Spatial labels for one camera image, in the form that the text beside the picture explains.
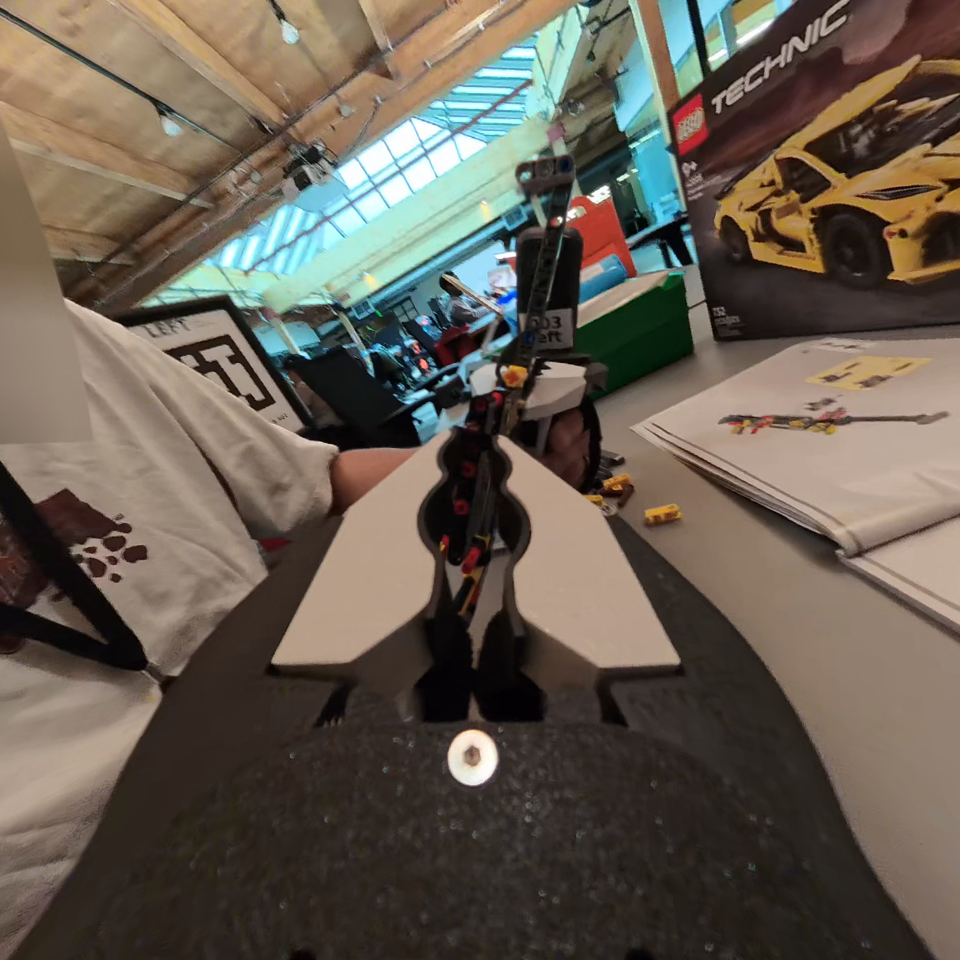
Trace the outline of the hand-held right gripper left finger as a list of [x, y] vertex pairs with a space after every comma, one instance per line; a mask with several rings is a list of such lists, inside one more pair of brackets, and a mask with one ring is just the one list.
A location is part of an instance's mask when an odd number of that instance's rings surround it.
[[411, 689], [430, 668], [442, 570], [422, 513], [451, 438], [438, 433], [346, 509], [272, 655], [276, 672]]

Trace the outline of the person's left hand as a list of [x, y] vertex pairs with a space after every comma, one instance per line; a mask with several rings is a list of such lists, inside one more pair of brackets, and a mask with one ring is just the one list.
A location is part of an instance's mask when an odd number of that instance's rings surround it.
[[551, 422], [542, 462], [566, 484], [580, 489], [590, 464], [590, 444], [583, 413], [578, 409], [565, 411]]

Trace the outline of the partly built lego model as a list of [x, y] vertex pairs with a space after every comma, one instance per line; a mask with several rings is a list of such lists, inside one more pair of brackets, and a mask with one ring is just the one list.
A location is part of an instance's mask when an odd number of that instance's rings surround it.
[[[515, 169], [521, 193], [540, 202], [543, 227], [563, 229], [575, 181], [573, 158], [568, 154], [524, 161]], [[452, 608], [464, 623], [471, 623], [496, 542], [507, 540], [512, 515], [507, 507], [504, 481], [508, 463], [497, 450], [497, 440], [507, 438], [535, 458], [512, 438], [518, 396], [508, 390], [471, 398], [460, 425], [440, 451], [440, 484], [423, 506], [429, 541], [441, 562], [442, 580], [449, 587]]]

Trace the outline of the building instruction booklet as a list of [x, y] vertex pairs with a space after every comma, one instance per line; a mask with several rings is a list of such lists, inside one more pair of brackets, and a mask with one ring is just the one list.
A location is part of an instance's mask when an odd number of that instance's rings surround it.
[[957, 338], [797, 343], [632, 431], [958, 634]]

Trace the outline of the person's left forearm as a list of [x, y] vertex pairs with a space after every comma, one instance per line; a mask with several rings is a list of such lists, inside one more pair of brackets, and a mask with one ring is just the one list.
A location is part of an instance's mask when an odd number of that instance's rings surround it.
[[342, 515], [418, 452], [392, 447], [340, 452], [329, 469], [330, 515]]

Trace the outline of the black white marker sign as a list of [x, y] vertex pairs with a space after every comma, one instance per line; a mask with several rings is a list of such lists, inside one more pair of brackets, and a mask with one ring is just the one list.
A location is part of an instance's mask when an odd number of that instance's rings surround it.
[[137, 308], [115, 321], [300, 436], [315, 419], [227, 295]]

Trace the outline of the pile of loose lego pieces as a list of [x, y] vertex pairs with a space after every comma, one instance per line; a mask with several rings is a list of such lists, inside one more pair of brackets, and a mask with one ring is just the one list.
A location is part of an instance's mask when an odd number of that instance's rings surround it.
[[625, 457], [602, 450], [597, 470], [584, 487], [583, 498], [608, 521], [622, 512], [635, 492], [634, 481], [626, 466]]

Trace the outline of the red bag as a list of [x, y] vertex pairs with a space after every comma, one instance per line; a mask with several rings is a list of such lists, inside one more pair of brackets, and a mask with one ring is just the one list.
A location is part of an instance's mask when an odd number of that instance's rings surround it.
[[594, 201], [586, 196], [572, 198], [566, 222], [582, 241], [581, 282], [599, 277], [603, 273], [603, 262], [610, 257], [619, 261], [627, 279], [639, 275], [611, 199]]

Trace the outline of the green plastic bin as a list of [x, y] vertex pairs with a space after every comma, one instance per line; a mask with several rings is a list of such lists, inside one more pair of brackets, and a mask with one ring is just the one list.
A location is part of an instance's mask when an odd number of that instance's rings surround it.
[[645, 273], [579, 308], [577, 348], [606, 367], [597, 401], [693, 353], [685, 274]]

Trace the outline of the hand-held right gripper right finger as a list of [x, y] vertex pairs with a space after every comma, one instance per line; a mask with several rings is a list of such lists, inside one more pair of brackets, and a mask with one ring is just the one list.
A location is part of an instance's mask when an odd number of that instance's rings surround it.
[[521, 670], [542, 689], [678, 674], [680, 655], [602, 511], [510, 438], [496, 449], [521, 512], [508, 599]]

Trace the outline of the cardboard box with yellow car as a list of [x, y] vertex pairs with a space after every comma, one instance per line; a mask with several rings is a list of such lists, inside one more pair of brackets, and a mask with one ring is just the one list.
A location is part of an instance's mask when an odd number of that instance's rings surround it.
[[795, 2], [670, 122], [715, 340], [958, 326], [957, 1]]

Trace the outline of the person in white shirt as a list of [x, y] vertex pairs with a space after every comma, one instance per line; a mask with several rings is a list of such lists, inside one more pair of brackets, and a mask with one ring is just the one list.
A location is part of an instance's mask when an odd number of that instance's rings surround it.
[[[271, 424], [120, 324], [66, 301], [87, 443], [2, 446], [73, 560], [177, 675], [266, 577], [256, 542], [330, 510], [334, 447]], [[146, 675], [30, 640], [1, 665], [1, 939], [12, 955], [90, 841], [161, 702]]]

